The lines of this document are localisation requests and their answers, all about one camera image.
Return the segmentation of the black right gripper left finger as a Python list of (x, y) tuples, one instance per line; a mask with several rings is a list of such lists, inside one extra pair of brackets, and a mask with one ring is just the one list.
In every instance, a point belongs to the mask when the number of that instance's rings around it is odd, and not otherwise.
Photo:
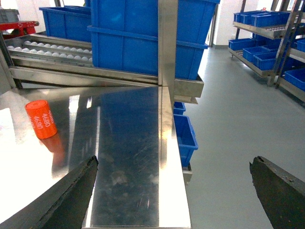
[(92, 196), (98, 160), (91, 156), (29, 205), (0, 224), (2, 229), (80, 229)]

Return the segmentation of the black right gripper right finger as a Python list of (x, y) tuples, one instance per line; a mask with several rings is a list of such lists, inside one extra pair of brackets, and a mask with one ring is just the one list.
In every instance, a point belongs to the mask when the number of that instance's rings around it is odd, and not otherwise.
[(270, 160), (249, 163), (257, 196), (274, 229), (305, 227), (305, 183)]

